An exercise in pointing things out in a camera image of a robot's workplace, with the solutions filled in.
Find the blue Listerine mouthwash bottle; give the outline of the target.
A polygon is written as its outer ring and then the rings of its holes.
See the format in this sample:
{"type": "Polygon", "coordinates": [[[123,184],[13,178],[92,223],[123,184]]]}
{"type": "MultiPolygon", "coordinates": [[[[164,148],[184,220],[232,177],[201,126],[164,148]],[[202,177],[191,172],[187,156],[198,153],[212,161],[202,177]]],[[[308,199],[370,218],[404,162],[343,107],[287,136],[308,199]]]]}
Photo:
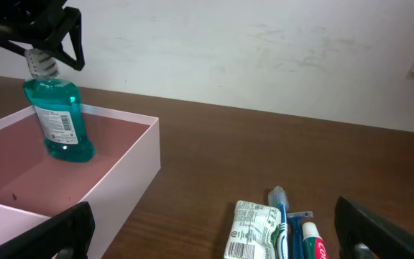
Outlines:
{"type": "Polygon", "coordinates": [[[59,77],[56,61],[49,54],[31,49],[24,56],[31,78],[23,83],[23,90],[34,106],[49,155],[75,163],[89,161],[95,150],[83,121],[78,87],[59,77]]]}

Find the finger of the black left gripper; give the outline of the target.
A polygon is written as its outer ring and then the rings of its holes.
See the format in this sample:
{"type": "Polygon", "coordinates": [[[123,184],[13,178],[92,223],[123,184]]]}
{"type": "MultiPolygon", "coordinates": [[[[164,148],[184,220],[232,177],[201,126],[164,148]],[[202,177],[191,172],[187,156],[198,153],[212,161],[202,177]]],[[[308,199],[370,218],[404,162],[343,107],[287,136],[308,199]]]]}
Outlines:
{"type": "Polygon", "coordinates": [[[85,65],[81,11],[69,6],[0,6],[0,47],[23,55],[22,42],[80,71],[85,65]]]}

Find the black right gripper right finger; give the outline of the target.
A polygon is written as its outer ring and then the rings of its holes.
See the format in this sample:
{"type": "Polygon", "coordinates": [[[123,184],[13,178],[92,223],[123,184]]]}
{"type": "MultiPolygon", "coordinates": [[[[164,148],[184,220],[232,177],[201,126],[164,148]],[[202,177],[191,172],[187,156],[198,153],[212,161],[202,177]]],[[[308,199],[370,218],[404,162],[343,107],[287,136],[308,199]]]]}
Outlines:
{"type": "Polygon", "coordinates": [[[342,196],[334,211],[340,258],[414,259],[414,235],[342,196]]]}

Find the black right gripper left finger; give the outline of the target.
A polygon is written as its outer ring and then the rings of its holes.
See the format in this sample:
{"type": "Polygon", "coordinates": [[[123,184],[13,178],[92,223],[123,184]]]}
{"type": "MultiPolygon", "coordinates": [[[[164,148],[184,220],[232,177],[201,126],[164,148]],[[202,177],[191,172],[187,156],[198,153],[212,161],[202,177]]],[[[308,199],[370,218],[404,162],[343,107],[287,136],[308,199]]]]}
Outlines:
{"type": "Polygon", "coordinates": [[[0,259],[87,259],[94,230],[91,206],[82,201],[0,245],[0,259]]]}

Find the green white wipes packet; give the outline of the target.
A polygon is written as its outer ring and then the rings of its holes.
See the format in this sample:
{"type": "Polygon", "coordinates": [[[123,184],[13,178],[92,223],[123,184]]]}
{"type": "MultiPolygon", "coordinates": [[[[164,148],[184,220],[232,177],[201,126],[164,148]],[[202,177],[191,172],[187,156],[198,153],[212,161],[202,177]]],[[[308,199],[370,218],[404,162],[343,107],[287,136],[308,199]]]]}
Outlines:
{"type": "Polygon", "coordinates": [[[223,259],[276,259],[279,209],[238,201],[223,259]]]}

